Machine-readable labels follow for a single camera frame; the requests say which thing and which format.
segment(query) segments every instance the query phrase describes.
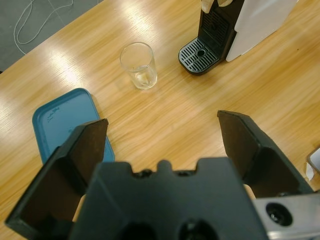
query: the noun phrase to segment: wood grain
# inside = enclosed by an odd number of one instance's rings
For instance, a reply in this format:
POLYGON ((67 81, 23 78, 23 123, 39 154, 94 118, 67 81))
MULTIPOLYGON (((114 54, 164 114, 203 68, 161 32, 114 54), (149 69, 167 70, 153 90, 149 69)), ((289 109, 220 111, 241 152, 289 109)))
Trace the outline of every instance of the wood grain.
MULTIPOLYGON (((300 0, 285 24, 247 54, 192 76, 179 50, 197 36, 199 0, 104 0, 0 75, 0 239, 21 239, 4 226, 41 168, 32 126, 35 110, 86 88, 117 161, 134 171, 161 159, 192 169, 201 157, 225 156, 217 110, 250 115, 302 176, 320 145, 320 1, 300 0), (135 89, 119 55, 149 44, 157 85, 135 89)), ((310 185, 320 188, 320 176, 310 185)))

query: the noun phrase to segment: coffee machine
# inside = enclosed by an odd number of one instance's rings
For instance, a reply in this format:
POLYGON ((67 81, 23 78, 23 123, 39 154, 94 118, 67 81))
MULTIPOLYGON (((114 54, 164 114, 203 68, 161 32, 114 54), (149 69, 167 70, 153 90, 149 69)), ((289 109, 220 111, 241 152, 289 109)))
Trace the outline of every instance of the coffee machine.
POLYGON ((278 30, 297 0, 233 0, 209 13, 201 11, 198 36, 185 45, 178 58, 193 75, 202 75, 226 60, 245 54, 278 30))

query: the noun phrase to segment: drip tray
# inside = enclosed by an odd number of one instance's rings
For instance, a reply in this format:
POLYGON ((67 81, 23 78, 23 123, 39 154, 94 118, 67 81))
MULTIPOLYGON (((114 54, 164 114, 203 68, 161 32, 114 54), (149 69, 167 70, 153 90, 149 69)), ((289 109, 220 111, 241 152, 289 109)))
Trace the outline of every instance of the drip tray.
POLYGON ((210 50, 210 48, 198 37, 179 52, 179 61, 191 74, 201 75, 207 72, 220 57, 210 50))

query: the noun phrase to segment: clear drinking glass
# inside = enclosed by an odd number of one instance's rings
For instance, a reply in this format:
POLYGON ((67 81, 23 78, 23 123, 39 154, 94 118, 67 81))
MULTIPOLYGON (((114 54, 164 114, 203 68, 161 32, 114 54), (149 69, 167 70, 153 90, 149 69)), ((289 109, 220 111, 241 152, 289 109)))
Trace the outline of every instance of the clear drinking glass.
POLYGON ((138 89, 147 90, 157 83, 154 53, 148 44, 143 42, 129 44, 122 50, 120 62, 138 89))

